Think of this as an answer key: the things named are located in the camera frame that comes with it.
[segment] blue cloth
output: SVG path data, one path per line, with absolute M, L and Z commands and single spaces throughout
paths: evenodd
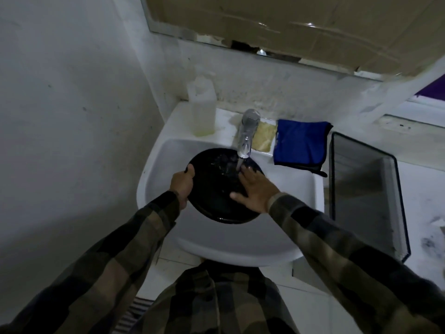
M 321 166 L 326 160 L 328 122 L 304 123 L 278 120 L 274 163 L 309 170 L 324 177 Z

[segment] soap bottle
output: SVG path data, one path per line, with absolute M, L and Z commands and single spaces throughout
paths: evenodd
M 191 107 L 191 130 L 197 136 L 215 132 L 216 93 L 213 83 L 204 76 L 187 82 L 187 93 Z

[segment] chrome faucet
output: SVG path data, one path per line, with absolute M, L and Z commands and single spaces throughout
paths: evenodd
M 247 109 L 242 115 L 241 125 L 238 130 L 238 144 L 236 150 L 238 157 L 249 158 L 252 151 L 253 135 L 260 121 L 259 113 L 254 109 Z

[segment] sink basin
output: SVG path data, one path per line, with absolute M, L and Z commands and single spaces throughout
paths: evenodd
M 187 129 L 188 109 L 185 102 L 176 107 L 153 146 L 137 189 L 139 208 L 166 191 L 172 174 L 184 170 L 195 155 L 233 143 L 240 114 L 218 109 L 215 134 L 198 138 Z M 271 154 L 253 151 L 251 157 L 281 191 L 323 210 L 323 181 L 319 175 L 274 165 Z M 190 203 L 167 237 L 186 252 L 240 266 L 270 266 L 302 256 L 269 215 L 245 224 L 222 224 L 205 217 Z

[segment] person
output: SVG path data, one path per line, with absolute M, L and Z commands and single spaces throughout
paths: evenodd
M 154 253 L 175 227 L 194 168 L 103 238 L 38 294 L 1 333 L 109 333 L 132 303 Z M 242 168 L 247 197 L 301 249 L 364 333 L 444 333 L 445 299 L 430 281 L 338 228 L 326 215 Z M 166 288 L 130 333 L 298 333 L 276 285 L 258 268 L 210 260 Z

